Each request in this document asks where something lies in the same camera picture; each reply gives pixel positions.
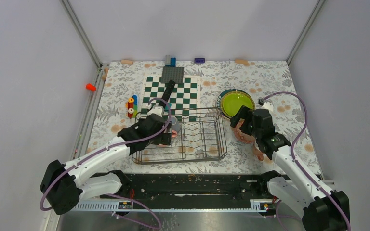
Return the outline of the small pink mug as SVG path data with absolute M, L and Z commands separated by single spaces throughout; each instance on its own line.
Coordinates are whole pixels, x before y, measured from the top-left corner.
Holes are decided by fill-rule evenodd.
M 254 146 L 253 146 L 253 154 L 258 158 L 259 161 L 263 161 L 264 160 L 264 153 L 261 152 L 258 147 L 257 147 L 257 144 L 255 143 Z

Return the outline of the blue white patterned bowl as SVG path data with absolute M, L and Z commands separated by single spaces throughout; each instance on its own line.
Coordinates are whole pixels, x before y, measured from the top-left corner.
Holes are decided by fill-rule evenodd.
M 244 120 L 241 119 L 237 125 L 235 126 L 235 128 L 233 128 L 233 131 L 234 131 L 234 135 L 236 137 L 236 139 L 241 142 L 241 143 L 244 143 L 244 144 L 253 144 L 255 143 L 255 138 L 251 135 L 247 135 L 245 133 L 243 133 L 241 130 L 240 130 L 240 127 L 241 125 L 243 124 Z

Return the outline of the grey blue mug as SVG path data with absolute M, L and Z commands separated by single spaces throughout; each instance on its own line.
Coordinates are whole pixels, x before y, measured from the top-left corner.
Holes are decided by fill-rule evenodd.
M 170 124 L 171 124 L 171 132 L 173 135 L 176 136 L 181 131 L 181 124 L 175 117 L 171 119 Z

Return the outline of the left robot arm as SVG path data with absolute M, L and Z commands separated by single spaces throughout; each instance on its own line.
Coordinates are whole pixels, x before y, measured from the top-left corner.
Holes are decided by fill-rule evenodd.
M 52 161 L 40 184 L 43 194 L 40 209 L 54 210 L 57 215 L 62 215 L 83 199 L 103 194 L 126 197 L 130 193 L 130 185 L 117 174 L 94 175 L 100 169 L 142 151 L 152 142 L 164 140 L 170 125 L 170 115 L 164 118 L 152 113 L 130 127 L 123 128 L 111 141 L 82 157 L 65 163 Z

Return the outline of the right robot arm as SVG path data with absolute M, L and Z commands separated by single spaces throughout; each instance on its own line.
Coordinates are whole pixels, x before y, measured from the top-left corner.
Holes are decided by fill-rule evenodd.
M 264 104 L 258 109 L 242 106 L 230 119 L 235 128 L 243 120 L 239 130 L 255 138 L 255 147 L 279 166 L 291 183 L 275 171 L 262 174 L 264 181 L 257 185 L 263 198 L 272 195 L 284 202 L 300 218 L 307 231 L 349 231 L 349 198 L 343 191 L 334 191 L 319 179 L 299 157 L 293 153 L 293 145 L 275 131 L 270 107 Z

